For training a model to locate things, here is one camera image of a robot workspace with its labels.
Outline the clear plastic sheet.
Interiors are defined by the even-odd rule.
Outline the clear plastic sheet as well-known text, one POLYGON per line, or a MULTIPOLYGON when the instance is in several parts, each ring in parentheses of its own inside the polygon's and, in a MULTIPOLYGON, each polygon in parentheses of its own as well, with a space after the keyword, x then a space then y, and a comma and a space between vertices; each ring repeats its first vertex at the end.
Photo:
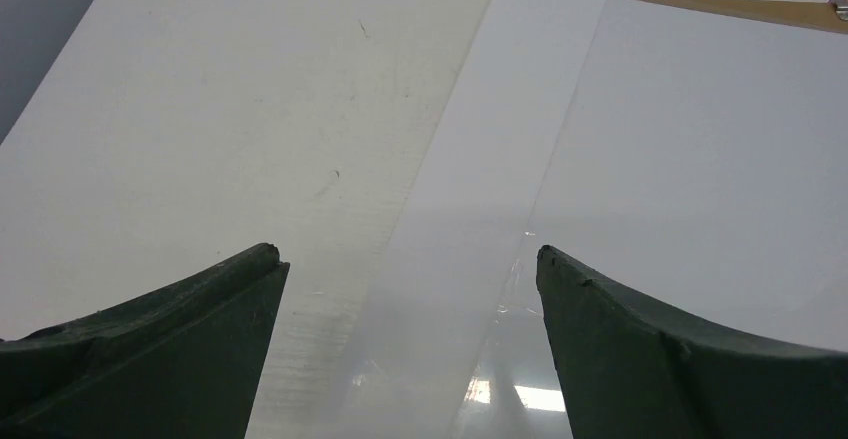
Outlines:
POLYGON ((708 321, 847 356, 847 34, 606 0, 456 438, 576 438, 549 245, 708 321))

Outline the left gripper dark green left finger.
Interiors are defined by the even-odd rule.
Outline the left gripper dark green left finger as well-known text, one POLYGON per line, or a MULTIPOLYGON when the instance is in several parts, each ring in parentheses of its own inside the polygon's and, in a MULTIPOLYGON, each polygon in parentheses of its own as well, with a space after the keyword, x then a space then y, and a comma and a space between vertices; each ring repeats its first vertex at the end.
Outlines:
POLYGON ((241 438, 290 266, 268 243, 1 345, 5 438, 241 438))

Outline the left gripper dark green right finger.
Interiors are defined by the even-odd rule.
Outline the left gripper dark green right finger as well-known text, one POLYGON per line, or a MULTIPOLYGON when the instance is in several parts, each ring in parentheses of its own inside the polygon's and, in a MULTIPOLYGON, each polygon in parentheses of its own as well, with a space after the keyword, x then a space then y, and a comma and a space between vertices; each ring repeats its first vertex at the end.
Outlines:
POLYGON ((536 286, 576 438, 843 438, 847 356, 732 329, 545 245, 536 286))

